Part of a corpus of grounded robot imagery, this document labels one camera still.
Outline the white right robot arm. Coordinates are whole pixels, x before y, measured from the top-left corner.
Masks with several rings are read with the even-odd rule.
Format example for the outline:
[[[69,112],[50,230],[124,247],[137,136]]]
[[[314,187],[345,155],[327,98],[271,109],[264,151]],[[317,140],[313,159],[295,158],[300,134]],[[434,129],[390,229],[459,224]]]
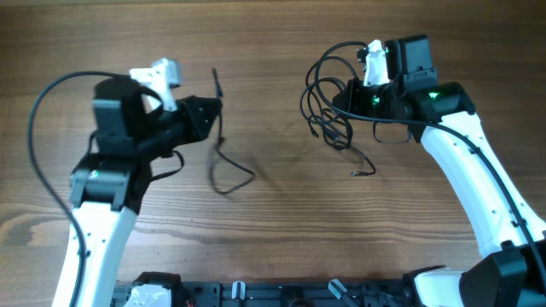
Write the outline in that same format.
[[[440,84],[424,35],[357,44],[363,76],[334,98],[352,118],[403,124],[447,177],[473,228],[481,259],[408,274],[420,306],[542,306],[545,222],[526,203],[488,143],[457,82]]]

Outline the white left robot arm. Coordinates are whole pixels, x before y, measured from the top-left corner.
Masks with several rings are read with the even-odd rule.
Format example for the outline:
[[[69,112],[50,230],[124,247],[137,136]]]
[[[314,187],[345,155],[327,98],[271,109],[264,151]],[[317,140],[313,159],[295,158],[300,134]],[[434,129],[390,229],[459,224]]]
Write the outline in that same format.
[[[179,157],[177,147],[208,138],[221,113],[218,97],[188,96],[148,113],[144,96],[158,92],[131,78],[109,78],[94,88],[97,151],[86,154],[70,176],[69,201],[77,225],[53,304],[108,306],[125,245],[158,158]]]

